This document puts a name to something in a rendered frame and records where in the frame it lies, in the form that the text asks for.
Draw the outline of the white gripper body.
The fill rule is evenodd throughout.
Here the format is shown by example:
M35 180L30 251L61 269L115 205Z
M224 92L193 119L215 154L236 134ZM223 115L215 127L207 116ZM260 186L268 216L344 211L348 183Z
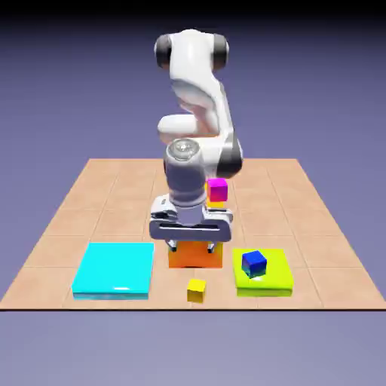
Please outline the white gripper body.
M232 222L230 210L204 210L203 219L195 225L183 225L175 215L159 212L151 215L149 233L156 240L228 242Z

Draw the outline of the small yellow cube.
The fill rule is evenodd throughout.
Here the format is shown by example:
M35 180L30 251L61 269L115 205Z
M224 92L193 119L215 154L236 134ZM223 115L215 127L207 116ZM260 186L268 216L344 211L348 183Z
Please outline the small yellow cube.
M187 301L203 303L207 282L205 280L191 279L187 286Z

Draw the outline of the small blue cube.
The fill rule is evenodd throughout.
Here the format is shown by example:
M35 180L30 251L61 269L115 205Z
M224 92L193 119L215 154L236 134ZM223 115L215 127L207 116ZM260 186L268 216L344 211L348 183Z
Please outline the small blue cube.
M262 276L266 272L267 259L258 250L252 250L242 255L241 267L248 278Z

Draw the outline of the small magenta cube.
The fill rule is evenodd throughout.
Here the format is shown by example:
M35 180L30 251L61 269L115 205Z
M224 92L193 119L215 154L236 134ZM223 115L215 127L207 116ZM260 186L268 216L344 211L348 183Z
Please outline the small magenta cube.
M207 194L210 202L226 202L228 200L228 183L224 178L207 180Z

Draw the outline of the large orange box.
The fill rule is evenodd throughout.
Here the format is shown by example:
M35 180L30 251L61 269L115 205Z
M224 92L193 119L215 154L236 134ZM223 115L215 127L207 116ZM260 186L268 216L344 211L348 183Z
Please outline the large orange box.
M170 268L221 268L223 244L208 252L205 241L179 241L176 251L168 251Z

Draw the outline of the large lime box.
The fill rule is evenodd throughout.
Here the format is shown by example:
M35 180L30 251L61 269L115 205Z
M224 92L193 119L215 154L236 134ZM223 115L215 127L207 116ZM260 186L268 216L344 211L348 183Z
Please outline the large lime box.
M282 249L258 249L267 263L265 270L249 277L242 268L243 255L254 249L234 248L232 250L233 272L237 296L240 297L286 297L293 293L293 275Z

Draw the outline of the large cyan box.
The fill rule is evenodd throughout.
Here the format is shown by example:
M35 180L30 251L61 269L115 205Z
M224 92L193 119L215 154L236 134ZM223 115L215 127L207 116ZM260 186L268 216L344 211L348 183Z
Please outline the large cyan box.
M147 299L153 243L90 242L72 282L75 299Z

